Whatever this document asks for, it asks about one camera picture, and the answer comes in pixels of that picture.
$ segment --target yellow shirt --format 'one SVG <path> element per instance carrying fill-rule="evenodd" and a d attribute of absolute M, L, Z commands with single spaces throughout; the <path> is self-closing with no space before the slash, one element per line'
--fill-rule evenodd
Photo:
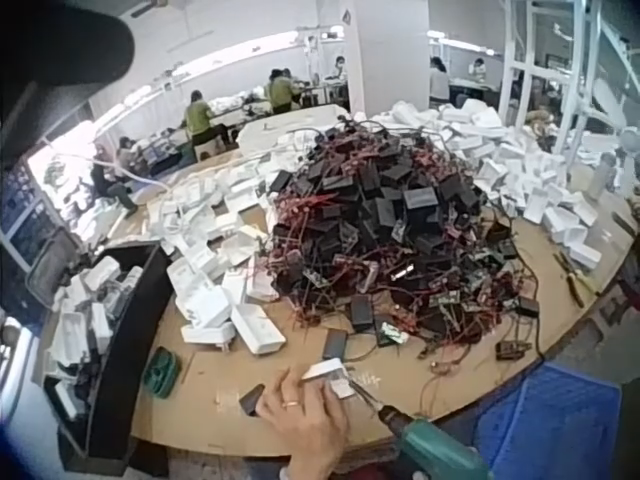
<path fill-rule="evenodd" d="M 198 100 L 187 107 L 184 114 L 187 129 L 191 135 L 198 135 L 211 128 L 209 120 L 213 117 L 211 107 L 204 100 Z"/>
<path fill-rule="evenodd" d="M 290 78 L 278 77 L 269 83 L 267 92 L 271 106 L 279 107 L 291 103 L 293 96 L 298 94 L 298 89 L 293 86 Z"/>

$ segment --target pile of black components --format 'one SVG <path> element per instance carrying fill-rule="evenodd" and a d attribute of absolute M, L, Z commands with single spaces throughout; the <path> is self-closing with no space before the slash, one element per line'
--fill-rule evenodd
<path fill-rule="evenodd" d="M 273 286 L 303 322 L 339 310 L 366 331 L 381 313 L 373 295 L 388 291 L 403 330 L 475 343 L 515 308 L 520 279 L 504 268 L 516 255 L 510 229 L 482 227 L 485 198 L 464 163 L 418 130 L 344 121 L 269 191 L 279 220 Z"/>

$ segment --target workbench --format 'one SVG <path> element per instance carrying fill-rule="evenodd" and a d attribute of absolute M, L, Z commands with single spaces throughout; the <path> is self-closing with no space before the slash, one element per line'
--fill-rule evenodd
<path fill-rule="evenodd" d="M 238 156 L 233 152 L 193 165 L 180 172 L 179 178 Z M 573 171 L 572 187 L 584 189 L 590 175 L 590 169 L 578 166 Z M 155 194 L 157 191 L 151 189 L 140 197 L 140 201 L 148 201 Z M 121 224 L 115 236 L 139 231 L 144 210 L 141 208 L 137 215 Z M 633 242 L 633 238 L 613 221 L 611 212 L 616 211 L 630 225 L 635 225 L 635 222 L 631 220 L 625 201 L 608 192 L 603 194 L 598 210 L 598 221 L 590 229 L 587 243 L 602 252 L 602 260 L 591 276 L 603 290 L 614 278 Z M 261 210 L 249 210 L 242 217 L 247 224 L 264 228 Z M 564 272 L 552 256 L 557 247 L 543 228 L 523 219 L 516 220 L 514 227 L 518 250 L 539 279 L 539 341 L 541 350 L 548 352 L 572 331 L 596 298 L 584 296 L 586 307 L 580 309 L 572 301 Z M 241 338 L 235 339 L 230 353 L 213 347 L 185 344 L 180 327 L 186 321 L 172 299 L 159 325 L 152 352 L 155 347 L 164 346 L 177 353 L 182 361 L 182 372 L 166 400 L 152 398 L 140 389 L 131 434 L 152 443 L 210 454 L 287 454 L 267 423 L 247 417 L 240 409 L 238 399 L 256 384 L 269 381 L 278 369 L 297 362 L 320 361 L 325 327 L 348 329 L 349 322 L 343 315 L 334 314 L 326 318 L 321 327 L 304 329 L 294 322 L 292 310 L 286 302 L 278 301 L 264 308 L 287 337 L 287 344 L 275 354 L 255 357 Z M 521 327 L 521 339 L 526 337 L 534 342 L 535 322 L 532 325 L 529 332 L 529 327 Z M 538 360 L 535 349 L 532 349 L 520 361 L 496 362 L 494 346 L 507 334 L 513 336 L 511 328 L 512 322 L 505 321 L 493 333 L 485 335 L 447 376 L 438 377 L 431 373 L 431 362 L 457 359 L 464 349 L 451 346 L 438 350 L 425 360 L 418 360 L 416 357 L 424 342 L 415 338 L 401 347 L 376 349 L 361 361 L 345 363 L 354 368 L 355 379 L 378 398 L 406 412 L 422 413 L 437 419 L 479 400 Z M 353 335 L 349 337 L 345 358 L 362 356 L 374 345 L 373 335 Z M 388 438 L 388 430 L 371 415 L 363 402 L 351 398 L 345 401 L 345 405 L 351 422 L 350 447 L 366 446 Z"/>

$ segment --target white wall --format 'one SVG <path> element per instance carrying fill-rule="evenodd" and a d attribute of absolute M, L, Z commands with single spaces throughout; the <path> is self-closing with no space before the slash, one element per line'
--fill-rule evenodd
<path fill-rule="evenodd" d="M 431 29 L 444 31 L 454 39 L 502 50 L 504 12 L 499 0 L 430 0 L 429 8 Z M 91 99 L 94 115 L 104 114 L 178 62 L 187 63 L 222 48 L 300 27 L 340 24 L 343 13 L 342 0 L 192 0 L 184 11 L 169 6 L 151 10 L 138 19 L 126 14 L 123 20 L 131 28 L 136 43 L 134 62 L 124 78 Z M 390 18 L 390 21 L 403 20 Z M 324 54 L 325 68 L 329 71 L 335 57 L 344 54 L 344 45 L 325 45 Z M 468 76 L 468 65 L 476 57 L 452 49 L 450 75 Z M 487 64 L 487 80 L 498 84 L 502 63 L 489 59 Z M 200 89 L 208 98 L 231 95 L 266 83 L 271 69 L 277 67 L 289 67 L 295 75 L 307 77 L 301 49 L 239 62 L 149 102 L 114 127 L 111 136 L 142 137 L 175 126 L 181 120 L 191 90 Z"/>

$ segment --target ceiling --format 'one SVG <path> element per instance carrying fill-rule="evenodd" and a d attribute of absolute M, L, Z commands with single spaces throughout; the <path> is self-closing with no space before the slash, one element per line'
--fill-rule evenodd
<path fill-rule="evenodd" d="M 75 7 L 93 10 L 94 12 L 104 13 L 113 17 L 128 12 L 136 5 L 148 3 L 144 0 L 64 0 L 64 3 Z"/>

